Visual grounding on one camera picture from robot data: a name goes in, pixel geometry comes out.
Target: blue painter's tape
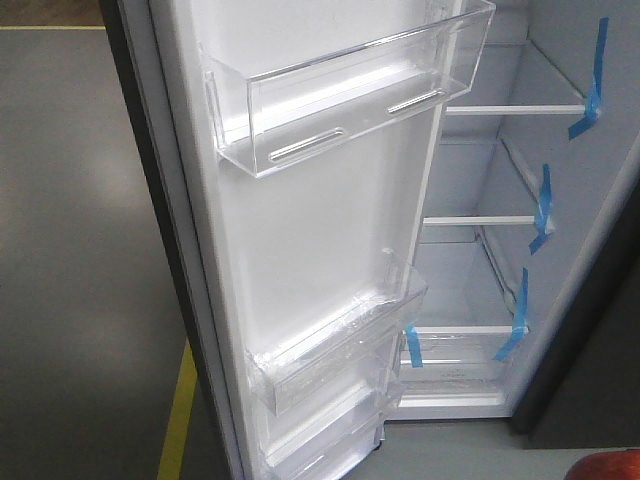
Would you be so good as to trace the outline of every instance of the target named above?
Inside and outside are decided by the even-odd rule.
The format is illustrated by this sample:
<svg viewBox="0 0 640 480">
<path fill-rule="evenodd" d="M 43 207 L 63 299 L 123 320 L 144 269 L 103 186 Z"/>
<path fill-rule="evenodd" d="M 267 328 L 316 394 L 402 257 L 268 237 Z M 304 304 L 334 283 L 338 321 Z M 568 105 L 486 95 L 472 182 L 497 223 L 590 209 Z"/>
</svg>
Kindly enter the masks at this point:
<svg viewBox="0 0 640 480">
<path fill-rule="evenodd" d="M 593 75 L 591 88 L 584 106 L 584 117 L 569 127 L 569 140 L 593 127 L 602 113 L 602 76 L 604 71 L 604 47 L 607 44 L 607 31 L 609 29 L 609 17 L 600 19 L 598 26 L 598 40 L 596 53 L 593 60 Z"/>
<path fill-rule="evenodd" d="M 553 208 L 553 195 L 551 193 L 551 169 L 549 164 L 542 166 L 542 185 L 540 186 L 540 195 L 538 196 L 538 211 L 535 216 L 535 227 L 538 236 L 529 244 L 531 255 L 536 253 L 542 245 L 551 236 L 549 231 L 549 219 L 551 218 L 551 209 Z"/>
<path fill-rule="evenodd" d="M 407 334 L 407 346 L 409 347 L 409 355 L 411 355 L 411 366 L 413 368 L 422 368 L 422 353 L 420 352 L 420 339 L 416 327 L 409 325 L 405 332 Z"/>
<path fill-rule="evenodd" d="M 527 304 L 529 302 L 529 271 L 522 269 L 522 283 L 518 292 L 518 300 L 516 301 L 516 313 L 513 316 L 513 327 L 511 328 L 511 336 L 509 340 L 500 347 L 498 353 L 493 357 L 494 360 L 504 361 L 513 351 L 514 348 L 522 341 L 527 334 Z"/>
</svg>

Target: appliance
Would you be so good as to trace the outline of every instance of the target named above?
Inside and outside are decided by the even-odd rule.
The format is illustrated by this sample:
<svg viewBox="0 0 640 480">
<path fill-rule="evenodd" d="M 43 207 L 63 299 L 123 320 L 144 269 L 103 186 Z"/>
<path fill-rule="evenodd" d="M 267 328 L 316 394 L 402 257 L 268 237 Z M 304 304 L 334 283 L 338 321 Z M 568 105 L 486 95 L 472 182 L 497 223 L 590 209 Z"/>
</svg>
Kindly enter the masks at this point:
<svg viewBox="0 0 640 480">
<path fill-rule="evenodd" d="M 531 391 L 640 122 L 631 4 L 530 3 L 103 2 L 233 478 L 340 478 L 386 419 Z"/>
</svg>

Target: yellow floor line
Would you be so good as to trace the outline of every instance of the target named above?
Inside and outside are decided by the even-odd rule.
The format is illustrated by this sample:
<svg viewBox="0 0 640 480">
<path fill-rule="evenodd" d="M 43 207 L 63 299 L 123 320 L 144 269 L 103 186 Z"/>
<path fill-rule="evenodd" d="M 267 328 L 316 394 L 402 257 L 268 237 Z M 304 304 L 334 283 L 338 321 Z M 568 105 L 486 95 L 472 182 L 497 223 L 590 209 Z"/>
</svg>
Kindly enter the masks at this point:
<svg viewBox="0 0 640 480">
<path fill-rule="evenodd" d="M 167 433 L 164 438 L 162 455 L 160 456 L 157 480 L 178 480 L 180 478 L 196 381 L 196 367 L 193 363 L 191 347 L 187 340 L 182 353 L 182 362 L 180 363 L 180 372 L 178 373 L 176 391 L 173 395 Z"/>
<path fill-rule="evenodd" d="M 0 30 L 104 30 L 99 25 L 0 25 Z"/>
</svg>

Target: floor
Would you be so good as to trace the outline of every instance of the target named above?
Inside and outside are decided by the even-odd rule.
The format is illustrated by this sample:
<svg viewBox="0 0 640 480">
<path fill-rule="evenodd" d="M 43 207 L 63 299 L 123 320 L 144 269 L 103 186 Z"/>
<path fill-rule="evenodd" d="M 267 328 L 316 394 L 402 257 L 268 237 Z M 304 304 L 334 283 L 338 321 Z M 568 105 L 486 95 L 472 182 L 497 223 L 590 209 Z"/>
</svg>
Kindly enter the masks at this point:
<svg viewBox="0 0 640 480">
<path fill-rule="evenodd" d="M 0 25 L 103 25 L 98 0 L 2 0 Z"/>
<path fill-rule="evenodd" d="M 0 31 L 0 478 L 156 478 L 184 346 L 101 30 Z M 181 478 L 220 478 L 196 394 Z M 501 421 L 392 424 L 360 479 L 561 479 Z"/>
</svg>

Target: transparent plastic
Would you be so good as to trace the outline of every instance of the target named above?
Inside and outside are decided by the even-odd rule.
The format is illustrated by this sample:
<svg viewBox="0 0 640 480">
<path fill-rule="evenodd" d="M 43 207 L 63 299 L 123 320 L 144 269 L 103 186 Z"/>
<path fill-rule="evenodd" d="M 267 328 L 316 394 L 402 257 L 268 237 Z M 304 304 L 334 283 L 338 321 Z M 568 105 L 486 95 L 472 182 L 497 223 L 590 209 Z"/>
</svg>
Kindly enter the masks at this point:
<svg viewBox="0 0 640 480">
<path fill-rule="evenodd" d="M 258 402 L 254 424 L 265 461 L 282 463 L 301 445 L 314 443 L 316 437 L 326 439 L 331 425 L 371 415 L 376 399 L 385 395 L 399 375 L 399 365 L 389 359 L 399 364 L 400 338 L 395 335 L 371 354 L 349 362 L 330 383 L 280 415 Z"/>
<path fill-rule="evenodd" d="M 423 368 L 411 368 L 406 347 L 400 354 L 404 367 L 400 378 L 409 390 L 443 393 L 477 388 L 479 383 L 496 382 L 504 373 L 507 364 L 493 357 L 509 339 L 507 329 L 478 329 L 476 332 L 442 329 L 434 332 L 433 329 L 418 328 L 417 332 Z"/>
<path fill-rule="evenodd" d="M 451 14 L 450 2 L 410 1 L 422 14 L 404 30 L 295 64 L 253 72 L 203 48 L 218 152 L 262 177 L 469 91 L 495 6 L 465 0 Z"/>
<path fill-rule="evenodd" d="M 527 179 L 500 142 L 451 142 L 441 143 L 433 159 L 425 217 L 534 215 L 536 202 Z M 502 181 L 493 182 L 498 176 Z M 490 204 L 485 201 L 488 196 L 495 197 Z"/>
<path fill-rule="evenodd" d="M 282 414 L 350 363 L 384 347 L 412 321 L 427 286 L 391 250 L 383 256 L 376 282 L 331 322 L 277 352 L 247 353 L 252 389 L 273 413 Z"/>
<path fill-rule="evenodd" d="M 272 480 L 340 478 L 376 446 L 376 431 L 397 408 L 404 386 L 389 383 L 385 394 L 365 396 L 357 408 L 326 424 L 309 442 L 286 456 L 265 460 L 264 470 Z M 360 440 L 367 438 L 366 447 Z"/>
</svg>

